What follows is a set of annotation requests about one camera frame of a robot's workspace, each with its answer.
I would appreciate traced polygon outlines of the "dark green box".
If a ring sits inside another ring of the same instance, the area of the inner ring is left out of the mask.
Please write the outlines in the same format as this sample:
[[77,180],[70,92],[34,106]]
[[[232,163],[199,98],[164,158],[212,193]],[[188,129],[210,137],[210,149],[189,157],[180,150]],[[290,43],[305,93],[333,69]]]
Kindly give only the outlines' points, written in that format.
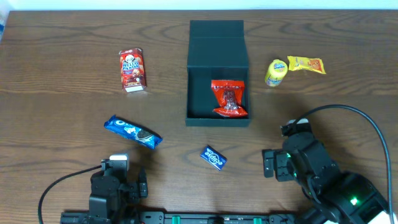
[[[191,20],[187,57],[187,126],[247,127],[251,122],[249,60],[243,20]],[[248,114],[226,118],[211,89],[212,80],[240,80],[245,84],[241,106]]]

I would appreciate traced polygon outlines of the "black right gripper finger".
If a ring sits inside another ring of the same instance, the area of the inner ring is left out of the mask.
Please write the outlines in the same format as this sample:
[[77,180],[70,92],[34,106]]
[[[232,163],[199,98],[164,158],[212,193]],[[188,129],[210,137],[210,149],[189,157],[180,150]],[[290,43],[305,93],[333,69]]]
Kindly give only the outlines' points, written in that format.
[[264,168],[264,177],[271,178],[274,176],[274,153],[273,149],[262,150],[262,160]]
[[275,155],[275,175],[279,182],[294,180],[293,171],[290,165],[290,154],[285,151],[277,151]]

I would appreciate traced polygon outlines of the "red snack bag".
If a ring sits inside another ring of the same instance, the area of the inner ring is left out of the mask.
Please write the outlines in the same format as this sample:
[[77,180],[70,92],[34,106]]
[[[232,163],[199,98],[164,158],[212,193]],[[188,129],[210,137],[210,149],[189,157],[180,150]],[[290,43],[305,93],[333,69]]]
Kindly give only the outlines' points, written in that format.
[[245,84],[241,80],[212,80],[211,89],[219,104],[213,110],[226,118],[240,118],[248,112],[241,106]]

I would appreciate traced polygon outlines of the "blue Oreo cookie pack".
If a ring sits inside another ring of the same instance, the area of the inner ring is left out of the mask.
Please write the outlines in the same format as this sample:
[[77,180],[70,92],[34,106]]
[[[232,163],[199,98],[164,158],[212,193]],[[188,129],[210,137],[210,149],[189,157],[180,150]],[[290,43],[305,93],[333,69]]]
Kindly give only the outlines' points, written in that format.
[[156,132],[116,115],[104,123],[104,128],[152,150],[163,140]]

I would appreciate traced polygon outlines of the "red Hello Panda box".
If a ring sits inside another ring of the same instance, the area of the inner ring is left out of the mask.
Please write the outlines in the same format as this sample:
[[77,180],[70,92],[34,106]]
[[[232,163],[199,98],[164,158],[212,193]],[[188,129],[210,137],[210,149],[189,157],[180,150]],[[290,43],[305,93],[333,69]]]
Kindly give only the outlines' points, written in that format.
[[146,88],[146,73],[141,48],[120,51],[119,64],[123,90],[129,93]]

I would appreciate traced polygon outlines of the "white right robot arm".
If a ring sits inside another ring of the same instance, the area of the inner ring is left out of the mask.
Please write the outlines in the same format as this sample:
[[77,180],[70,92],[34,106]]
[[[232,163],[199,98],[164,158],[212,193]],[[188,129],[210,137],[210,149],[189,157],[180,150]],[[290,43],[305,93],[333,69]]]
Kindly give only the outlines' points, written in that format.
[[264,176],[294,180],[313,206],[296,223],[370,223],[388,209],[370,180],[342,172],[322,142],[310,132],[289,136],[281,149],[262,150]]

